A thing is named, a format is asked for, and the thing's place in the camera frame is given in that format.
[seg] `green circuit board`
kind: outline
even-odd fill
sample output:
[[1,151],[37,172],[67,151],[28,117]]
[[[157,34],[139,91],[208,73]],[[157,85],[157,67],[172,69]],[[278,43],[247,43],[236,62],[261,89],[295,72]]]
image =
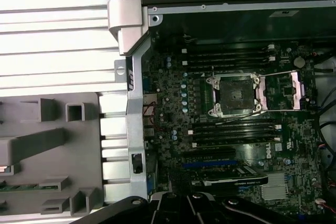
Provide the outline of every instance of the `green circuit board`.
[[[259,74],[297,70],[304,83],[304,94],[316,94],[312,51],[296,42],[275,44],[274,60],[267,69],[254,69]],[[305,66],[297,69],[293,61],[301,57]],[[156,94],[153,113],[144,116],[145,139],[157,150],[159,157],[158,186],[167,190],[167,171],[180,167],[183,153],[194,149],[188,130],[194,123],[221,122],[208,111],[214,106],[213,88],[206,83],[211,73],[189,73],[183,65],[183,54],[157,54],[143,66],[144,94]],[[266,81],[268,109],[285,110],[293,106],[290,75],[270,76]],[[315,101],[307,101],[314,106]],[[317,170],[317,142],[313,123],[315,111],[267,112],[246,118],[274,119],[281,122],[281,141],[277,143],[251,143],[234,145],[236,158],[257,167],[265,174],[284,177],[286,197],[265,200],[262,186],[239,187],[238,195],[285,215],[318,214],[314,200],[321,195]]]

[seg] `screw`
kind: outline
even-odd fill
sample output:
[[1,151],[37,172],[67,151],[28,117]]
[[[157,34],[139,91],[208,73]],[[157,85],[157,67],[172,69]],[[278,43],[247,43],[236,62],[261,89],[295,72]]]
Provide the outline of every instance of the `screw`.
[[176,194],[173,194],[173,193],[168,194],[167,198],[168,198],[168,199],[176,198]]
[[141,200],[139,200],[139,199],[135,199],[135,200],[132,201],[132,204],[133,204],[133,205],[141,204]]
[[230,205],[237,205],[239,203],[239,201],[237,199],[229,199],[229,204]]
[[193,194],[193,198],[194,198],[194,199],[200,199],[200,198],[202,198],[202,197],[203,197],[202,194],[199,194],[199,193],[195,193],[195,194]]
[[260,79],[259,78],[254,78],[253,81],[254,81],[255,84],[259,84]]

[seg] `sticker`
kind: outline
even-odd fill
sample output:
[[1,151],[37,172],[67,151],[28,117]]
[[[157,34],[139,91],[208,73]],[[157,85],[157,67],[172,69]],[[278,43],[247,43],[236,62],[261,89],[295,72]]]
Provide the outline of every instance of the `sticker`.
[[282,152],[282,144],[281,143],[276,143],[275,144],[275,151],[276,152]]
[[244,168],[247,169],[250,173],[256,174],[256,171],[252,170],[250,167],[244,166]]
[[245,174],[245,172],[240,168],[237,168],[237,171],[239,171],[241,174]]
[[296,13],[298,13],[298,10],[278,10],[274,13],[272,13],[269,17],[270,18],[276,18],[276,17],[292,17]]

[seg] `cpu socket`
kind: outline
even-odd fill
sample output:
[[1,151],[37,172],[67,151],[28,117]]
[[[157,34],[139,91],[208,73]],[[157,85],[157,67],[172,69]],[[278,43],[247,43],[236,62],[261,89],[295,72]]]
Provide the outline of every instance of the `cpu socket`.
[[210,116],[229,118],[267,110],[265,77],[256,73],[217,74],[206,82],[213,87]]

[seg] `dell logo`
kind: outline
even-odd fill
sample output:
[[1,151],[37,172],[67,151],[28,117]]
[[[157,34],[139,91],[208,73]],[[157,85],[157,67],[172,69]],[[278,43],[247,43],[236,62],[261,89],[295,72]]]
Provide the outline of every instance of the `dell logo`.
[[271,155],[271,143],[266,144],[266,158],[272,158]]

